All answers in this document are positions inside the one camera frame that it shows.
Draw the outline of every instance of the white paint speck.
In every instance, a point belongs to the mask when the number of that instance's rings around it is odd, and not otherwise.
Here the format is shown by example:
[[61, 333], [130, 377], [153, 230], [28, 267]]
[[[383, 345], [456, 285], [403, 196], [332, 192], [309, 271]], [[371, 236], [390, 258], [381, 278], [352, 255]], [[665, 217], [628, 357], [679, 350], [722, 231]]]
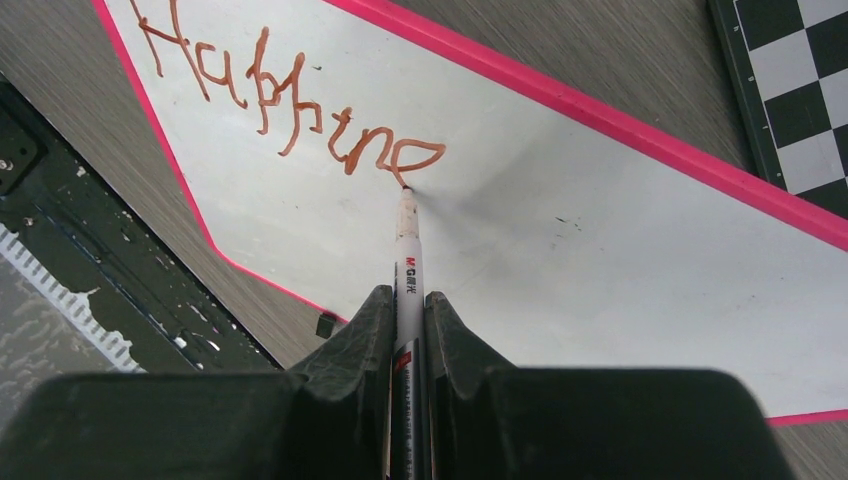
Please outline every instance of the white paint speck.
[[190, 308], [191, 311], [196, 313], [197, 316], [200, 317], [201, 320], [203, 320], [206, 323], [209, 323], [209, 319], [207, 319], [202, 313], [200, 313], [200, 310], [198, 310], [194, 305], [189, 305], [188, 308]]

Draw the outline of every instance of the checkerboard pattern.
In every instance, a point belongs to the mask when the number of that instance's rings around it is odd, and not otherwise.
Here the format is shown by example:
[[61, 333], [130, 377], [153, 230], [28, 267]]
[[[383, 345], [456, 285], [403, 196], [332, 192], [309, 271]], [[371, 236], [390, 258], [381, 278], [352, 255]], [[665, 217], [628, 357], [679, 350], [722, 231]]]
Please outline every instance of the checkerboard pattern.
[[776, 151], [773, 176], [848, 218], [848, 0], [734, 0], [734, 9], [753, 72], [742, 81], [755, 83], [765, 109], [767, 124], [755, 128], [771, 132]]

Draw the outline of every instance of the wooden surface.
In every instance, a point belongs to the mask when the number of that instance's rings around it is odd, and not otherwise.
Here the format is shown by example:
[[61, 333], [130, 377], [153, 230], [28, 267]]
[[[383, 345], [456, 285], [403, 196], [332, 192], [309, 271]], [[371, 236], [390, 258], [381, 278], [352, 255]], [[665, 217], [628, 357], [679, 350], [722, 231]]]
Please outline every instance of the wooden surface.
[[[703, 0], [404, 0], [734, 165], [750, 165]], [[284, 365], [317, 314], [207, 248], [87, 0], [0, 3], [0, 71]], [[801, 478], [848, 478], [848, 425], [777, 434]]]

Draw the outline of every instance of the pink edge trim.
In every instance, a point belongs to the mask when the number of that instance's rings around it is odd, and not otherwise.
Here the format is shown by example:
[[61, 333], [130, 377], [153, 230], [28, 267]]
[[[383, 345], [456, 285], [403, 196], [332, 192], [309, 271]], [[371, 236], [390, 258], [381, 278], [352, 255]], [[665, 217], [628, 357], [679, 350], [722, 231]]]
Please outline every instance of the pink edge trim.
[[772, 427], [791, 427], [792, 425], [846, 421], [848, 421], [848, 410], [802, 413], [800, 415], [787, 415], [785, 417], [772, 417], [768, 419], [769, 425]]
[[[115, 53], [118, 58], [121, 60], [121, 63], [124, 66], [124, 70], [126, 71], [127, 78], [130, 81], [133, 89], [135, 90], [136, 96], [138, 97], [138, 101], [141, 104], [141, 108], [144, 110], [144, 113], [147, 114], [147, 118], [150, 121], [150, 126], [153, 128], [153, 133], [156, 134], [156, 138], [159, 140], [159, 144], [162, 145], [162, 149], [165, 151], [165, 158], [168, 159], [168, 163], [171, 164], [171, 168], [174, 170], [174, 174], [177, 177], [177, 182], [180, 184], [180, 188], [183, 191], [183, 195], [185, 196], [186, 201], [188, 202], [189, 208], [194, 213], [194, 217], [197, 219], [197, 224], [200, 226], [200, 231], [203, 232], [203, 236], [206, 237], [206, 242], [209, 243], [209, 246], [212, 250], [218, 254], [221, 258], [227, 261], [231, 266], [235, 267], [237, 270], [240, 270], [244, 273], [247, 273], [263, 282], [271, 285], [272, 287], [282, 290], [284, 293], [291, 295], [292, 297], [300, 300], [301, 302], [309, 305], [312, 308], [320, 310], [322, 312], [328, 312], [326, 308], [312, 302], [306, 298], [301, 297], [300, 295], [288, 290], [276, 283], [268, 280], [260, 276], [259, 274], [248, 270], [247, 268], [239, 265], [235, 261], [233, 261], [230, 257], [224, 254], [221, 249], [215, 245], [215, 241], [212, 239], [212, 235], [209, 233], [209, 228], [206, 226], [206, 222], [203, 220], [203, 216], [200, 214], [200, 208], [197, 206], [197, 202], [194, 200], [194, 196], [191, 194], [191, 190], [188, 188], [188, 183], [186, 182], [185, 176], [183, 175], [182, 170], [180, 169], [180, 165], [177, 163], [176, 157], [174, 157], [174, 151], [171, 150], [171, 144], [168, 143], [167, 137], [165, 137], [165, 131], [162, 129], [162, 125], [159, 123], [159, 118], [156, 116], [156, 112], [153, 110], [153, 104], [150, 103], [150, 98], [147, 96], [147, 92], [144, 90], [144, 86], [141, 84], [141, 79], [138, 76], [138, 72], [135, 70], [135, 66], [133, 66], [132, 59], [130, 59], [130, 54], [127, 52], [127, 48], [124, 46], [124, 41], [121, 39], [121, 34], [118, 32], [118, 27], [115, 25], [115, 21], [112, 20], [112, 15], [109, 13], [109, 8], [106, 6], [105, 0], [92, 0], [94, 4], [94, 10], [97, 11], [97, 15], [100, 17], [100, 22], [103, 24], [103, 28], [106, 30], [106, 33], [109, 35], [109, 39], [112, 41], [112, 45], [115, 47]], [[336, 317], [343, 323], [347, 323], [349, 320]]]
[[[324, 1], [533, 99], [824, 242], [848, 251], [848, 220], [789, 195], [759, 178], [643, 124], [530, 67], [386, 0]], [[105, 0], [92, 0], [92, 3], [209, 246], [236, 269], [262, 280], [313, 308], [328, 311], [237, 264], [215, 245], [117, 26], [106, 7]], [[348, 321], [341, 318], [340, 320], [345, 323]], [[768, 421], [776, 427], [848, 421], [848, 410], [773, 417]]]
[[526, 65], [386, 0], [324, 1], [848, 251], [848, 219], [790, 195]]

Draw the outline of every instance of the gray floor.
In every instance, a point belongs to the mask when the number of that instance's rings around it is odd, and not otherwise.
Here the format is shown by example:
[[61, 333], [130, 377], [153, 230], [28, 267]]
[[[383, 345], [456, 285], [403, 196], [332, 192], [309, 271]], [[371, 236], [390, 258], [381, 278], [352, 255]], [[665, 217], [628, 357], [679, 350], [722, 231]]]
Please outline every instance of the gray floor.
[[[704, 0], [400, 3], [734, 165], [750, 164]], [[206, 247], [87, 0], [0, 3], [0, 71], [283, 364], [319, 343], [311, 309]], [[848, 425], [777, 434], [802, 478], [848, 478]]]
[[0, 256], [0, 432], [27, 395], [63, 373], [112, 371], [112, 364]]

